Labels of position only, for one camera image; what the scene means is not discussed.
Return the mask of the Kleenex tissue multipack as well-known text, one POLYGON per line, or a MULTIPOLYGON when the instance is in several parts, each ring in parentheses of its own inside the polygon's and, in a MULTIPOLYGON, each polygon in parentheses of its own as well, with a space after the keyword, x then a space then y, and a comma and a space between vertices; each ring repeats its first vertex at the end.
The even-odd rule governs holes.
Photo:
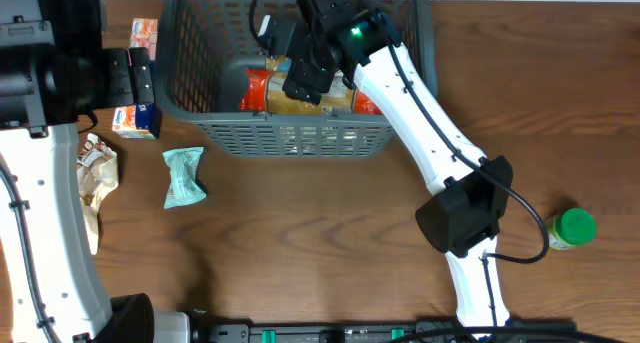
POLYGON ((115 110, 112 131, 127 139, 158 139, 162 112, 155 106, 152 70, 158 41, 158 20, 134 18, 129 47, 134 105, 115 110))

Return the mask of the orange pasta packet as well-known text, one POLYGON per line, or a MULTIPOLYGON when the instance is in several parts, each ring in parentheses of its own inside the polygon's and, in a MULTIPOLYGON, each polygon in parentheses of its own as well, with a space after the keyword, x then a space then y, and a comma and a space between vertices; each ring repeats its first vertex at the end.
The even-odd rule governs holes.
POLYGON ((353 113, 381 115, 381 110, 364 93, 348 89, 337 74, 328 93, 321 95, 318 105, 295 100, 285 95, 285 72, 247 69, 249 88, 239 103, 241 111, 268 112, 284 115, 323 115, 353 113))

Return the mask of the grey plastic basket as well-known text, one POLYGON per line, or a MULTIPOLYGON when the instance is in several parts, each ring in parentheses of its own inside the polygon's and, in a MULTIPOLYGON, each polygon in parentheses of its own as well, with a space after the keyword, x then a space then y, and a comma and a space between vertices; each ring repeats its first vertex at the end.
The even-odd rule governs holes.
POLYGON ((355 86, 387 37, 438 88, 431 0, 164 0, 159 107, 243 157, 369 157, 391 124, 355 86))

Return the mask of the teal snack wrapper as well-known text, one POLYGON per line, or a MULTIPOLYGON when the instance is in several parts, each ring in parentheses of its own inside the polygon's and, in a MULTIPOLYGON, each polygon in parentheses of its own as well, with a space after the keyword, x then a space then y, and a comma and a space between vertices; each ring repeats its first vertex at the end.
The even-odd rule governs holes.
POLYGON ((170 185, 164 208, 171 209, 198 203, 206 198, 206 193, 198 185, 196 173, 203 147, 173 149, 163 153, 169 168, 170 185))

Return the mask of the green lid jar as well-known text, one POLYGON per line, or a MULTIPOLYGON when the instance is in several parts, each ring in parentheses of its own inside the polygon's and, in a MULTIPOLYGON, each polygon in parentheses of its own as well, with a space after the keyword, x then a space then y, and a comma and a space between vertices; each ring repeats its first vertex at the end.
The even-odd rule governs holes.
POLYGON ((595 218, 582 208, 571 208, 545 221, 549 246, 555 250, 569 250, 584 246, 596 238, 595 218))

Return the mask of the gold foil food bag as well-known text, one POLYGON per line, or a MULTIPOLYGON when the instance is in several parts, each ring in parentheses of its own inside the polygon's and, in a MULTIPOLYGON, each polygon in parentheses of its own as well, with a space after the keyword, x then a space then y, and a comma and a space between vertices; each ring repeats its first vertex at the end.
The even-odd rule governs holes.
POLYGON ((286 56, 267 57, 265 59, 265 69, 274 72, 288 72, 291 63, 291 59, 286 56))

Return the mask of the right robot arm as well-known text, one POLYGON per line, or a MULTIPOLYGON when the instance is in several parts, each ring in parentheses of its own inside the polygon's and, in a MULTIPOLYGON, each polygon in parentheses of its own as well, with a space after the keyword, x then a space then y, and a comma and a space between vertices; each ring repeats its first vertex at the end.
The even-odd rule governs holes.
POLYGON ((431 198, 416 221, 446 257, 464 327, 504 327, 511 316, 495 283, 498 221, 513 171, 471 143, 432 95, 392 19, 350 0, 295 0, 302 19, 266 16, 249 29, 261 48, 291 61, 283 84, 295 100, 317 105, 336 74, 382 112, 414 159, 431 198))

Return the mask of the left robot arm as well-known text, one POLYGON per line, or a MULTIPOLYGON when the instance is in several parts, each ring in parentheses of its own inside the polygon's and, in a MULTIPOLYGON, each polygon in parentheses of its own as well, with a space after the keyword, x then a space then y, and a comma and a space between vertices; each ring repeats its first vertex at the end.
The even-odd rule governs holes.
POLYGON ((80 116, 154 99, 143 48, 106 49, 103 0, 1 0, 1 246, 15 342, 187 342, 189 317, 112 298, 76 173, 80 116))

